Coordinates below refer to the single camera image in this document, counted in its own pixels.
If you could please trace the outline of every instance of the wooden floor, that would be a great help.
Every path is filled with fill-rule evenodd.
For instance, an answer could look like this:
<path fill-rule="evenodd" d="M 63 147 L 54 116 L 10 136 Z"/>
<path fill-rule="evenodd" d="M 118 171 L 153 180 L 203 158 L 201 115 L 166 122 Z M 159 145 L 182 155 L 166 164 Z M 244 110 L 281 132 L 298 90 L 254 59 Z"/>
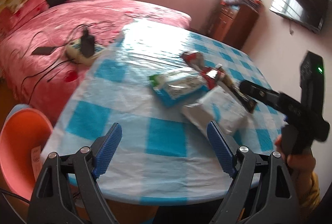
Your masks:
<path fill-rule="evenodd" d="M 17 103 L 18 102 L 14 99 L 11 90 L 7 87 L 6 82 L 0 80 L 0 130 L 2 129 L 8 113 Z M 0 188 L 9 190 L 3 178 L 1 170 Z M 11 197 L 8 197 L 8 200 L 17 210 L 17 212 L 19 212 L 19 214 L 23 217 L 23 219 L 26 219 L 28 206 L 24 202 L 21 202 Z M 129 205 L 110 200 L 108 200 L 107 203 L 120 224 L 142 223 L 146 220 L 151 219 L 155 215 L 158 208 L 156 206 Z M 85 210 L 79 209 L 79 214 L 82 217 L 87 218 Z"/>

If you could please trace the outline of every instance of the wooden cabinet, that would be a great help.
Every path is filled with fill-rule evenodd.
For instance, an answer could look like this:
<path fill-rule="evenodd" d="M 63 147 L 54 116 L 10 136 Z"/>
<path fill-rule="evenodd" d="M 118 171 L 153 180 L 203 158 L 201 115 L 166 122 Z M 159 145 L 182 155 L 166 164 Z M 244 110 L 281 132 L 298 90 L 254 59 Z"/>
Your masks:
<path fill-rule="evenodd" d="M 258 16 L 256 11 L 246 5 L 234 7 L 222 5 L 210 37 L 240 50 Z"/>

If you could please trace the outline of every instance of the metal screw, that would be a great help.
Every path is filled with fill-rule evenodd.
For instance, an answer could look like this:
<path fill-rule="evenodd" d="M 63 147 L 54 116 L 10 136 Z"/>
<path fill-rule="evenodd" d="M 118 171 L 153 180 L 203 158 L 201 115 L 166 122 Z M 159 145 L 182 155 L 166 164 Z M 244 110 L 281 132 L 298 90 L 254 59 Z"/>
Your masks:
<path fill-rule="evenodd" d="M 54 159 L 56 157 L 56 153 L 55 152 L 52 152 L 49 154 L 49 158 L 50 159 Z"/>
<path fill-rule="evenodd" d="M 247 152 L 249 151 L 249 149 L 248 149 L 248 147 L 246 147 L 246 146 L 240 146 L 240 151 L 241 151 L 242 153 L 247 153 Z"/>
<path fill-rule="evenodd" d="M 87 146 L 84 146 L 81 148 L 81 153 L 85 154 L 85 153 L 88 153 L 90 151 L 90 147 L 87 147 Z"/>
<path fill-rule="evenodd" d="M 281 154 L 278 152 L 278 151 L 274 151 L 272 153 L 276 158 L 280 158 L 281 157 Z"/>

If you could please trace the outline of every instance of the pink bedspread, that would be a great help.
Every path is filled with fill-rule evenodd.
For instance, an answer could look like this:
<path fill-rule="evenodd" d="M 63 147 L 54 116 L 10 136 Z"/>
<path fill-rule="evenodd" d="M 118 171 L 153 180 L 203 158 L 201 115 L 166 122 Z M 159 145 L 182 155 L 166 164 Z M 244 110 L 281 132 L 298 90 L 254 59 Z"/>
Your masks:
<path fill-rule="evenodd" d="M 108 45 L 133 18 L 146 18 L 182 28 L 189 28 L 190 22 L 187 14 L 132 0 L 87 0 L 50 8 L 0 42 L 0 68 L 8 86 L 19 101 L 42 111 L 55 124 L 88 67 L 66 62 L 52 70 L 67 60 L 64 47 L 56 49 L 50 56 L 32 56 L 31 52 L 38 46 L 62 46 L 76 26 L 102 21 L 91 26 L 89 31 L 96 36 L 96 41 Z M 46 33 L 36 35 L 31 42 L 39 31 Z M 73 39 L 81 34 L 79 30 Z M 42 72 L 53 62 L 54 65 Z"/>

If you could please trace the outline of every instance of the television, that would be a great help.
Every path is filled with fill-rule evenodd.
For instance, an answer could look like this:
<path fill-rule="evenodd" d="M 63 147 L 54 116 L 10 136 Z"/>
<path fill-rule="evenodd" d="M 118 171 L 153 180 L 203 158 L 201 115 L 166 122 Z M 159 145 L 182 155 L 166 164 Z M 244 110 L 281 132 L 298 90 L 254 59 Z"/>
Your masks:
<path fill-rule="evenodd" d="M 272 0 L 270 10 L 319 33 L 328 8 L 328 0 Z"/>

